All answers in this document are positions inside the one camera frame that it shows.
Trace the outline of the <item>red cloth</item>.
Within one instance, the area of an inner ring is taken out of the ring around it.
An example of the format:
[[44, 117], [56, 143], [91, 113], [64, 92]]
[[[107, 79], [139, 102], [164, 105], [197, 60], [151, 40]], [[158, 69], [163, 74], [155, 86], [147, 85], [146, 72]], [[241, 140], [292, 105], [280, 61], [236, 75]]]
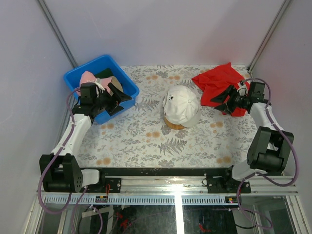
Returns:
[[220, 95], [230, 85], [238, 89], [238, 83], [244, 79], [229, 62], [193, 77], [192, 81], [203, 92], [201, 106], [216, 107], [218, 103], [211, 102], [211, 99]]

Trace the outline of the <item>white cap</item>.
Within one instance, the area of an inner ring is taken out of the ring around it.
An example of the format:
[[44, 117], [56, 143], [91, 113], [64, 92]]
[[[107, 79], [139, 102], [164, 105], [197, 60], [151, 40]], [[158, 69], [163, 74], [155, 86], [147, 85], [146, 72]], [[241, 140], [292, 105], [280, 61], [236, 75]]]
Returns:
[[168, 89], [163, 100], [163, 111], [169, 123], [185, 128], [195, 126], [201, 117], [200, 103], [196, 94], [184, 85]]

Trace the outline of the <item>wooden hat stand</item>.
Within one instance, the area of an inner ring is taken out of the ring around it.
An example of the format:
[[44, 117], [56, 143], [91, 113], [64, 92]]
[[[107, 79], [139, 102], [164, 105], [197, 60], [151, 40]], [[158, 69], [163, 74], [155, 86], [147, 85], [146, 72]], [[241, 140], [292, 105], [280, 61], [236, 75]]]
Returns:
[[166, 117], [164, 117], [164, 122], [165, 122], [165, 124], [166, 124], [169, 128], [171, 128], [171, 129], [173, 129], [173, 130], [182, 130], [182, 129], [185, 129], [185, 128], [186, 128], [186, 127], [184, 127], [183, 125], [180, 125], [180, 124], [173, 124], [173, 123], [169, 122], [169, 121], [167, 120]]

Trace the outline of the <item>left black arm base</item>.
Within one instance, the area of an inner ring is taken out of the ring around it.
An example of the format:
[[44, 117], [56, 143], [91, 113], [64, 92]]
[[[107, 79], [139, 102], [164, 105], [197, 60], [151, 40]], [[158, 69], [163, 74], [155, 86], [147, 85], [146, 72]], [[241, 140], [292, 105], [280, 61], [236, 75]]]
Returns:
[[117, 194], [121, 191], [122, 179], [119, 177], [106, 177], [101, 175], [96, 185], [96, 193]]

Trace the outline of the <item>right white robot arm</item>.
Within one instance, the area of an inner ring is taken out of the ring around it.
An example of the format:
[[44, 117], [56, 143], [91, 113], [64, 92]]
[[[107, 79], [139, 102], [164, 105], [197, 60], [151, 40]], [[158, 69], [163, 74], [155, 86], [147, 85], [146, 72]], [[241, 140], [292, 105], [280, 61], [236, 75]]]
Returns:
[[236, 109], [243, 109], [253, 118], [257, 132], [251, 142], [245, 161], [231, 168], [231, 175], [222, 180], [223, 189], [234, 192], [240, 180], [251, 174], [278, 175], [286, 167], [294, 136], [285, 132], [272, 113], [270, 101], [265, 99], [265, 84], [251, 82], [249, 90], [236, 89], [230, 85], [225, 91], [211, 99], [217, 103], [215, 109], [231, 115]]

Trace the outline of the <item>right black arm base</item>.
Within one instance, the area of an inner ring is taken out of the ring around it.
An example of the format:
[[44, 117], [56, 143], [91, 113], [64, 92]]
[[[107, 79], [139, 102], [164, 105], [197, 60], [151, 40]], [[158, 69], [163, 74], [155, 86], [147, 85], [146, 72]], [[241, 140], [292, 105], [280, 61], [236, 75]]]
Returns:
[[207, 176], [208, 193], [211, 194], [236, 194], [240, 181], [231, 178], [230, 175]]

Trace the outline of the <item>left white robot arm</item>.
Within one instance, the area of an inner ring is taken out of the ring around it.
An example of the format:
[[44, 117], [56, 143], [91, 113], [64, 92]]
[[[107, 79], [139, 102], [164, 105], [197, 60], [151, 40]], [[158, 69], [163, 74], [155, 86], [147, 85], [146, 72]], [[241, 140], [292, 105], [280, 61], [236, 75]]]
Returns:
[[50, 154], [40, 157], [39, 190], [78, 193], [88, 185], [98, 193], [106, 189], [107, 181], [99, 170], [81, 169], [75, 155], [94, 119], [102, 112], [116, 115], [124, 109], [121, 103], [132, 98], [112, 83], [101, 89], [97, 83], [87, 82], [73, 90], [74, 94], [77, 92], [78, 102], [69, 108], [70, 121], [60, 142]]

